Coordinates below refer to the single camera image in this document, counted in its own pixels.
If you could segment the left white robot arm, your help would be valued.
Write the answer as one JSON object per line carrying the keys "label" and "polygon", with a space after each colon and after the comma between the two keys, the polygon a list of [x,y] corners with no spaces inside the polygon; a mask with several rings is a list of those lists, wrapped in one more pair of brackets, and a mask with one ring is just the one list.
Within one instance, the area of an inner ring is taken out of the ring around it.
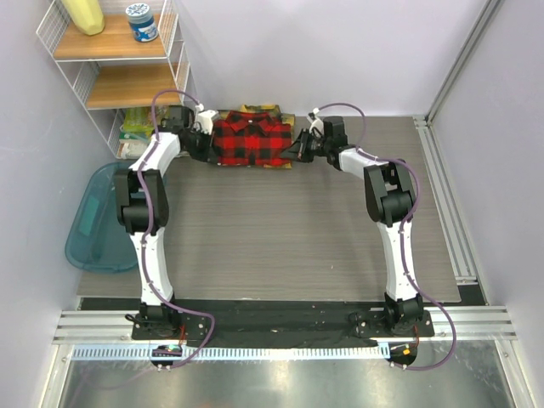
{"label": "left white robot arm", "polygon": [[169,204],[164,175],[182,151],[191,158],[208,161],[215,110],[197,105],[182,108],[182,118],[156,126],[150,142],[137,161],[116,171],[116,216],[133,244],[141,281],[139,310],[126,318],[133,323],[133,337],[170,339],[182,328],[180,311],[173,307],[175,295],[167,272],[164,249]]}

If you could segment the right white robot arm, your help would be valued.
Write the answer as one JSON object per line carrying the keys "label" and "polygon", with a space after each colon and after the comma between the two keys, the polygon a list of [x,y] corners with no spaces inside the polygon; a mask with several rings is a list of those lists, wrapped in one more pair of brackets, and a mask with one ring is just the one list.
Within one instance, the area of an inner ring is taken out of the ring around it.
{"label": "right white robot arm", "polygon": [[409,169],[400,160],[386,161],[348,142],[340,116],[308,116],[310,126],[281,156],[310,163],[325,157],[338,171],[364,181],[365,205],[382,239],[387,281],[383,323],[395,336],[406,334],[423,318],[422,294],[412,274],[411,220],[417,194]]}

